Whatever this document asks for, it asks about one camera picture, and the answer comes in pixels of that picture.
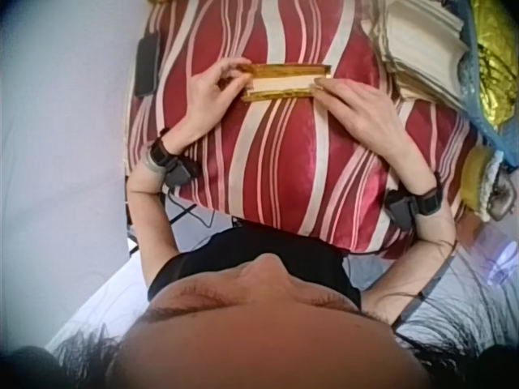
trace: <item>forehead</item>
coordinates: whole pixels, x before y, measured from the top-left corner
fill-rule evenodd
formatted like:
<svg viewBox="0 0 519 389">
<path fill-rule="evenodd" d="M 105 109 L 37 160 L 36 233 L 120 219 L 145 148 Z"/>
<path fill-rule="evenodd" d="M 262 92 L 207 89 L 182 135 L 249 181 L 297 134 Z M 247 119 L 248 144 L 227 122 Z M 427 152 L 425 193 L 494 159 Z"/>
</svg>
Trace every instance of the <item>forehead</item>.
<svg viewBox="0 0 519 389">
<path fill-rule="evenodd" d="M 270 387 L 380 387 L 378 380 L 408 381 L 417 368 L 384 325 L 300 305 L 239 306 L 143 324 L 129 334 L 124 349 L 125 363 L 148 387 L 172 379 L 180 387 L 232 387 L 250 385 L 251 377 Z"/>
</svg>

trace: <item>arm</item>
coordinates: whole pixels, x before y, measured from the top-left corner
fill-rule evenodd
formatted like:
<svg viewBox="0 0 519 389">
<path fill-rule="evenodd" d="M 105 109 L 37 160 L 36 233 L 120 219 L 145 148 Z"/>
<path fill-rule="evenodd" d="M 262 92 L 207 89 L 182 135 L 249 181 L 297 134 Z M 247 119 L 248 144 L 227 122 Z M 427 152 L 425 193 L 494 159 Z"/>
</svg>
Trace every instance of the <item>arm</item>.
<svg viewBox="0 0 519 389">
<path fill-rule="evenodd" d="M 205 136 L 224 116 L 233 99 L 250 79 L 237 71 L 244 58 L 219 61 L 190 81 L 187 114 L 162 138 L 169 153 L 180 155 L 191 143 Z M 224 90 L 222 78 L 233 80 Z M 159 201 L 164 175 L 155 173 L 141 160 L 127 182 L 127 199 L 139 242 L 144 280 L 149 286 L 162 267 L 179 254 L 168 217 Z"/>
<path fill-rule="evenodd" d="M 406 189 L 424 195 L 436 187 L 434 173 L 405 132 L 384 93 L 350 80 L 318 79 L 316 100 L 365 147 L 382 156 Z M 417 216 L 418 242 L 362 294 L 363 309 L 394 323 L 450 255 L 456 236 L 453 215 L 444 201 L 432 216 Z"/>
</svg>

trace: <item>yellow object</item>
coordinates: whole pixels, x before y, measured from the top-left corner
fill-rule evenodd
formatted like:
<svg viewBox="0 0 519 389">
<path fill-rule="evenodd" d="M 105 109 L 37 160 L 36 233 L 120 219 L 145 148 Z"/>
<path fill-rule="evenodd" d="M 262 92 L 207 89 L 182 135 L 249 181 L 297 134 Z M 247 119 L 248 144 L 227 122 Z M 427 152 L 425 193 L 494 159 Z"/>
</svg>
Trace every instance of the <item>yellow object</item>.
<svg viewBox="0 0 519 389">
<path fill-rule="evenodd" d="M 480 98 L 483 113 L 499 132 L 517 99 L 517 35 L 500 0 L 471 0 L 478 36 Z"/>
<path fill-rule="evenodd" d="M 479 187 L 488 163 L 493 156 L 492 150 L 484 146 L 473 148 L 461 173 L 461 199 L 473 211 L 479 211 Z"/>
<path fill-rule="evenodd" d="M 331 76 L 327 65 L 253 64 L 240 66 L 240 70 L 252 74 L 242 95 L 245 102 L 311 97 L 314 79 Z"/>
</svg>

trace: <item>hand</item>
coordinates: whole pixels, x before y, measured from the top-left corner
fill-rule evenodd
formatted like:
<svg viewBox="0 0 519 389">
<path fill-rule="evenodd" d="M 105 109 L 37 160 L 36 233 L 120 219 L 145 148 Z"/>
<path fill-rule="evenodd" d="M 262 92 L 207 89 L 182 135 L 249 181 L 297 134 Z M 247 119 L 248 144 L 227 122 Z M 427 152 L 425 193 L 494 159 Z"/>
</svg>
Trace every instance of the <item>hand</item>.
<svg viewBox="0 0 519 389">
<path fill-rule="evenodd" d="M 405 132 L 388 95 L 350 79 L 316 79 L 314 98 L 364 147 L 390 164 L 413 140 Z"/>
<path fill-rule="evenodd" d="M 230 104 L 250 81 L 251 75 L 236 69 L 238 65 L 247 63 L 251 61 L 245 58 L 224 58 L 189 80 L 186 122 L 198 139 L 220 122 Z M 220 89 L 219 83 L 225 79 L 231 80 Z"/>
</svg>

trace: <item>stack of paper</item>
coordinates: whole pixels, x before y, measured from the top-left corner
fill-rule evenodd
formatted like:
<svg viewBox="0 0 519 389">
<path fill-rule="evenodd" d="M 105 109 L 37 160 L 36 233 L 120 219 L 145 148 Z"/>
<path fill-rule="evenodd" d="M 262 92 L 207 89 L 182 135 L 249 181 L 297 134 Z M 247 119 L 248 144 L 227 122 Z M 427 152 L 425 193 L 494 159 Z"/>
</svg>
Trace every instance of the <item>stack of paper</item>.
<svg viewBox="0 0 519 389">
<path fill-rule="evenodd" d="M 363 27 L 394 74 L 402 97 L 462 109 L 458 63 L 463 22 L 428 0 L 377 0 Z"/>
</svg>

